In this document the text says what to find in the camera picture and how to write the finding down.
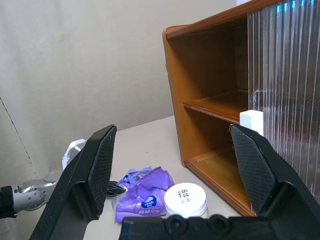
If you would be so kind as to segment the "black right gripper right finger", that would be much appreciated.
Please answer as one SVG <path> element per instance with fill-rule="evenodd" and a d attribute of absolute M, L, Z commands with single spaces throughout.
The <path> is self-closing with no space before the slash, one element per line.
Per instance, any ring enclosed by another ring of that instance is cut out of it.
<path fill-rule="evenodd" d="M 258 132 L 229 127 L 238 171 L 255 217 L 233 217 L 241 240 L 318 240 L 320 205 L 296 171 Z"/>

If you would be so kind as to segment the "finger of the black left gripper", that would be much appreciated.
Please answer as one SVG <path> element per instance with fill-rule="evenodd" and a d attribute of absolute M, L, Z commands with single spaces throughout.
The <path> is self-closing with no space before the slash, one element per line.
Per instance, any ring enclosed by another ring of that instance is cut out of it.
<path fill-rule="evenodd" d="M 116 197 L 122 195 L 127 190 L 121 186 L 117 185 L 116 181 L 109 181 L 106 196 L 107 197 Z"/>

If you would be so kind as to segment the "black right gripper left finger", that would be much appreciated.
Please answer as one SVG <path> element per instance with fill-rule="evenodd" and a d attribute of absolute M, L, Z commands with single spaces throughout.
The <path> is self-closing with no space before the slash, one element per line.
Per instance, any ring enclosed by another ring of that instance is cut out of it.
<path fill-rule="evenodd" d="M 81 240 L 103 213 L 117 127 L 92 134 L 67 165 L 34 228 L 32 240 Z"/>

